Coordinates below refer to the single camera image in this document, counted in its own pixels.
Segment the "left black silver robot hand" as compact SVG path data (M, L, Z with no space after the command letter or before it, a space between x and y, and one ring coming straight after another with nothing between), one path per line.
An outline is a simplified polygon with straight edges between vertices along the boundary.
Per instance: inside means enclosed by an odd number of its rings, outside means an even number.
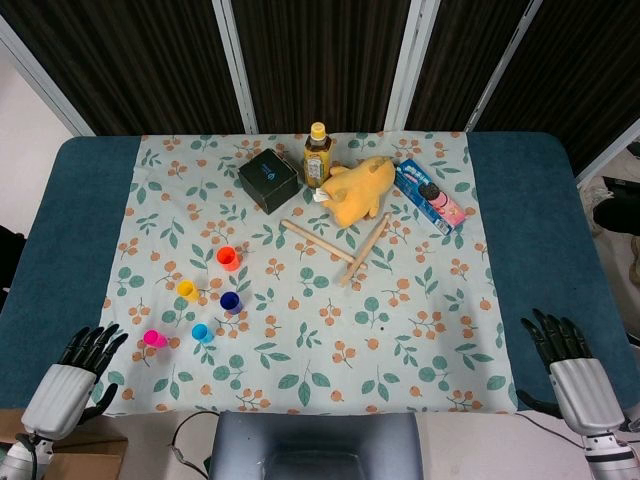
M128 334L117 323L83 327L46 371L21 421L38 439L62 440L86 421L102 415L115 398L119 384L102 376Z

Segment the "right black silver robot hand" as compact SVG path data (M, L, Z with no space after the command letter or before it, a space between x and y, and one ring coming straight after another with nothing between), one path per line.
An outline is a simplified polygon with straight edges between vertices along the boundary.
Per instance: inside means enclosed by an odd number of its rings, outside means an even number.
M534 320L520 322L531 337L551 383L555 400L538 400L518 389L516 395L530 409L565 421L576 434L596 437L612 433L625 415L601 362L580 328L566 317L538 309Z

